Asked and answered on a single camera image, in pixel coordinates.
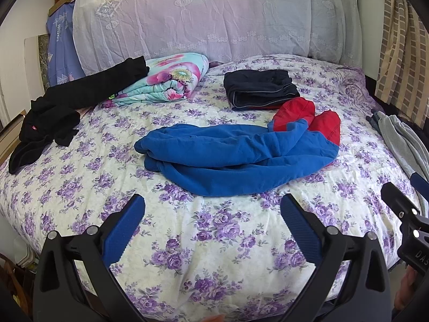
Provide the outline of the right hand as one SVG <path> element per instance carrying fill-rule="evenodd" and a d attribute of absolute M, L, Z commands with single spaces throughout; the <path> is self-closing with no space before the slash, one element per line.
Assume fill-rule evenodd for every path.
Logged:
<path fill-rule="evenodd" d="M 417 277 L 417 271 L 411 266 L 406 267 L 406 273 L 401 279 L 400 287 L 395 294 L 393 306 L 397 310 L 403 310 L 414 296 L 413 284 Z"/>

